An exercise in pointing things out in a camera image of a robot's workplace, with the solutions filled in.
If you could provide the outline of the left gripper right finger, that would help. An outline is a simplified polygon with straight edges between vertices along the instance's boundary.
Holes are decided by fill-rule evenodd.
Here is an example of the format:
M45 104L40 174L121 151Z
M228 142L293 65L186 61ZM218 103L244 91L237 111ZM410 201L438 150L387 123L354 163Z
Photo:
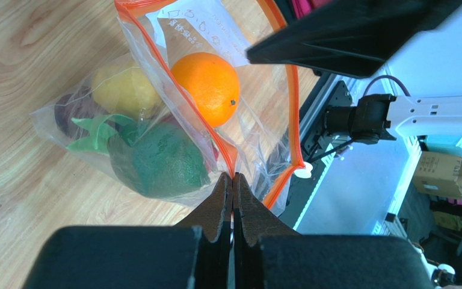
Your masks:
M236 288L433 288L414 246L382 235L302 235L233 178Z

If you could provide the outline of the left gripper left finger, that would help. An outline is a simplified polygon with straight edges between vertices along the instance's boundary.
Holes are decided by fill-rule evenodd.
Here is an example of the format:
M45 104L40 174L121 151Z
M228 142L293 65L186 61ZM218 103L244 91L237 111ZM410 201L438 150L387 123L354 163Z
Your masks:
M65 226L41 248L25 288L226 288L232 179L174 226Z

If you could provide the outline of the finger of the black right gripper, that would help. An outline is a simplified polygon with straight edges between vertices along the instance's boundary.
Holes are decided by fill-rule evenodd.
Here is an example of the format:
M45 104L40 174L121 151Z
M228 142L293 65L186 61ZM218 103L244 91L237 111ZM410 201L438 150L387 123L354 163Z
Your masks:
M369 78L462 1L331 1L247 49L252 64L291 64Z

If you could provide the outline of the green avocado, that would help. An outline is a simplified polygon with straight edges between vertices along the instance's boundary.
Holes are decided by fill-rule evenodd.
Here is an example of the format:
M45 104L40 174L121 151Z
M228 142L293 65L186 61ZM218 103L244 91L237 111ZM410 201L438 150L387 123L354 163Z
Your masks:
M107 149L116 177L145 197L178 198L210 182L199 148L172 123L149 129L123 126L108 140Z

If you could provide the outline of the orange fruit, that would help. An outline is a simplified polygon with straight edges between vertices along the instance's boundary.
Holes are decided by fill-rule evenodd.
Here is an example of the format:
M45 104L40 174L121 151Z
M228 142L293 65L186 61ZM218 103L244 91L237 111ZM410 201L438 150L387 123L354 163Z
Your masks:
M237 72L225 59L207 52L189 54L173 65L171 73L211 127L225 124L234 115L241 85Z

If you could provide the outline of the clear orange zip bag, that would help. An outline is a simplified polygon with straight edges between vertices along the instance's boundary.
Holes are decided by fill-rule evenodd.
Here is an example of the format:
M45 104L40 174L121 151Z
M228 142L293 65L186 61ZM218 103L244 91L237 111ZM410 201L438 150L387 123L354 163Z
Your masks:
M160 200L195 207L207 198L220 174L238 172L248 179L253 195L280 215L286 207L291 176L310 171L299 147L298 69L289 64L252 64L247 58L252 44L286 26L277 4L116 1L114 5L129 53L107 64L134 60L165 104L154 118L135 121L144 129L161 122L181 127L202 153L210 178L209 184L197 191ZM238 107L230 120L216 128L205 121L191 95L171 73L178 60L197 52L220 56L239 77ZM77 92L83 85L91 89L95 71L66 94ZM55 122L54 107L60 97L33 112L31 119L39 136L66 149L74 140L63 134ZM120 181L109 155L71 153Z

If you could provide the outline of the yellow lemon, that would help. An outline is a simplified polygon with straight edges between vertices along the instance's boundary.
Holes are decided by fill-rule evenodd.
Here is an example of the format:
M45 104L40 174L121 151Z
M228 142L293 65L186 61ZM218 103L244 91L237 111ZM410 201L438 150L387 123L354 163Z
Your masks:
M100 67L91 79L92 97L107 112L151 119L165 104L134 60Z

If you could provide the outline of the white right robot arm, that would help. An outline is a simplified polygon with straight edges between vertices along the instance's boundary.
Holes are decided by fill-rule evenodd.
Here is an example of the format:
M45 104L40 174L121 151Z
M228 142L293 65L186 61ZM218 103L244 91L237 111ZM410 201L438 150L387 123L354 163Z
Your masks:
M462 135L462 1L331 1L247 50L252 64L289 64L356 79L402 81L400 93L322 108L327 134L356 142Z

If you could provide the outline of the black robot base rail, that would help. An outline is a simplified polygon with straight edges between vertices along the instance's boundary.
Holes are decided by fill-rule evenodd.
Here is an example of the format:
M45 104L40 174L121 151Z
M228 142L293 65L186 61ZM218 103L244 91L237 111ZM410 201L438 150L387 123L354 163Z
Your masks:
M304 161L313 166L308 179L293 176L288 190L284 212L279 219L292 229L298 229L307 213L316 191L324 180L333 156L328 155L319 160L312 158L333 148L333 137L325 128L325 118L330 106L350 106L353 102L349 86L352 78L326 74L317 82L303 105L304 115L301 125L301 148Z

